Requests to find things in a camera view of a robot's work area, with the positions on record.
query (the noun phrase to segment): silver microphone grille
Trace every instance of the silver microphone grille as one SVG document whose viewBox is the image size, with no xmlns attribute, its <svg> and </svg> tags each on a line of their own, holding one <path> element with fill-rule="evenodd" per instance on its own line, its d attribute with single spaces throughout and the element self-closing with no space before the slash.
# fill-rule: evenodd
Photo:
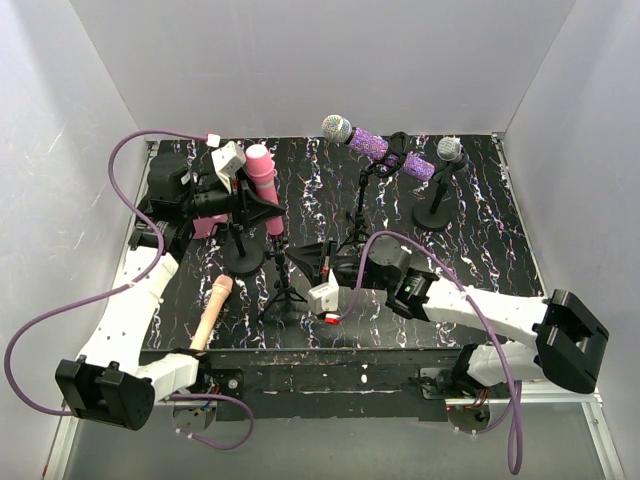
<svg viewBox="0 0 640 480">
<path fill-rule="evenodd" d="M 438 142 L 438 156 L 445 162 L 451 162 L 460 157 L 462 145 L 457 137 L 444 137 Z"/>
<path fill-rule="evenodd" d="M 322 122 L 322 136 L 333 143 L 345 143 L 351 135 L 351 124 L 340 115 L 329 115 Z"/>
</svg>

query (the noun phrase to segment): robotic arm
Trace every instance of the robotic arm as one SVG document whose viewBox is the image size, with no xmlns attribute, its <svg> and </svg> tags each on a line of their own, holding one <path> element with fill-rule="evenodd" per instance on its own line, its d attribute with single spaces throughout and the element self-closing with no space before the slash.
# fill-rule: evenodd
<svg viewBox="0 0 640 480">
<path fill-rule="evenodd" d="M 206 354 L 200 350 L 178 349 L 146 366 L 139 366 L 138 358 L 162 293 L 193 237 L 194 219 L 242 211 L 249 228 L 284 213 L 280 205 L 256 195 L 255 186 L 241 170 L 244 161 L 234 142 L 214 151 L 211 164 L 199 175 L 190 171 L 179 154 L 151 161 L 148 191 L 138 208 L 161 230 L 163 255 L 146 278 L 109 299 L 78 358 L 58 365 L 56 382 L 75 416 L 138 430 L 158 400 L 201 380 L 200 365 Z M 137 221 L 116 283 L 131 282 L 157 251 L 156 236 Z"/>
<path fill-rule="evenodd" d="M 337 255 L 332 240 L 289 248 L 287 256 L 312 285 L 307 301 L 316 315 L 337 310 L 341 286 L 356 286 L 361 258 Z M 462 293 L 452 282 L 412 266 L 413 260 L 395 238 L 376 239 L 362 288 L 386 290 L 386 306 L 404 318 L 482 328 L 469 295 L 496 333 L 513 340 L 502 348 L 516 380 L 548 379 L 577 393 L 595 390 L 609 332 L 574 294 L 556 290 L 549 299 L 527 298 L 472 287 Z M 439 388 L 469 394 L 506 381 L 493 345 L 466 345 L 448 375 L 437 379 Z"/>
</svg>

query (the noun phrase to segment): white wall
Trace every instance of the white wall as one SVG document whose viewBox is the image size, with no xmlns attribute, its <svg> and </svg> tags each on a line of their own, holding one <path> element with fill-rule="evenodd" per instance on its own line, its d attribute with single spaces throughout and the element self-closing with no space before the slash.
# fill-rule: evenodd
<svg viewBox="0 0 640 480">
<path fill-rule="evenodd" d="M 0 2 L 0 349 L 39 313 L 111 285 L 128 215 L 107 182 L 112 145 L 135 123 L 73 7 L 64 1 Z M 124 152 L 125 191 L 136 191 L 144 144 Z M 13 364 L 45 406 L 104 304 L 27 333 Z M 32 411 L 0 379 L 2 478 L 39 478 L 57 418 Z"/>
<path fill-rule="evenodd" d="M 504 131 L 575 0 L 72 0 L 140 127 Z"/>
<path fill-rule="evenodd" d="M 640 5 L 578 0 L 506 136 L 524 221 L 550 288 L 609 328 L 604 413 L 640 478 Z"/>
</svg>

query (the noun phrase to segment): gray floor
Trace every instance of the gray floor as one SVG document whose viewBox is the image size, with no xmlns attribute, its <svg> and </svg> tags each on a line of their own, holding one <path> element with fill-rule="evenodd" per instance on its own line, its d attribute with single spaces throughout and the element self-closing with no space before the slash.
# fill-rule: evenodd
<svg viewBox="0 0 640 480">
<path fill-rule="evenodd" d="M 523 404 L 520 479 L 604 478 L 580 404 Z M 411 419 L 261 420 L 231 452 L 177 435 L 171 407 L 157 406 L 131 432 L 81 422 L 65 479 L 501 479 L 508 425 L 477 439 Z M 214 423 L 206 436 L 240 438 L 247 422 Z"/>
</svg>

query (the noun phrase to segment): marble tabletop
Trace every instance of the marble tabletop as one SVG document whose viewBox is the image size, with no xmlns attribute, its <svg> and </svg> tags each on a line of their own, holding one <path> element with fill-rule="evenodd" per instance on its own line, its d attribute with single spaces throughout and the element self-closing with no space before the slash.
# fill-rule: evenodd
<svg viewBox="0 0 640 480">
<path fill-rule="evenodd" d="M 440 138 L 413 136 L 412 149 L 438 164 L 436 144 Z M 355 208 L 358 172 L 367 165 L 366 157 L 314 137 L 236 141 L 245 148 L 263 143 L 271 151 L 280 202 L 287 208 L 284 221 L 291 245 L 345 238 L 349 227 L 345 212 Z M 457 174 L 454 179 L 455 188 L 450 191 L 458 213 L 446 231 L 429 234 L 413 226 L 411 208 L 423 197 L 426 184 L 402 173 L 385 180 L 372 178 L 365 209 L 370 230 L 391 229 L 422 242 L 468 285 L 513 295 L 542 295 L 491 137 L 462 136 L 461 141 L 472 164 L 466 174 Z M 158 145 L 158 154 L 174 151 L 183 153 L 194 166 L 210 154 L 206 145 L 186 140 Z M 264 225 L 248 234 L 268 245 Z M 143 349 L 189 345 L 211 282 L 224 272 L 219 243 L 220 238 L 192 241 L 165 290 Z M 309 288 L 306 278 L 293 265 L 289 271 L 292 285 L 304 295 Z M 235 279 L 209 348 L 428 348 L 486 341 L 483 332 L 464 326 L 405 320 L 384 306 L 386 293 L 378 291 L 364 291 L 351 317 L 337 326 L 317 319 L 302 303 L 278 303 L 260 319 L 259 312 L 275 294 L 277 278 L 271 261 L 255 276 Z M 344 309 L 349 289 L 341 289 L 340 297 Z"/>
</svg>

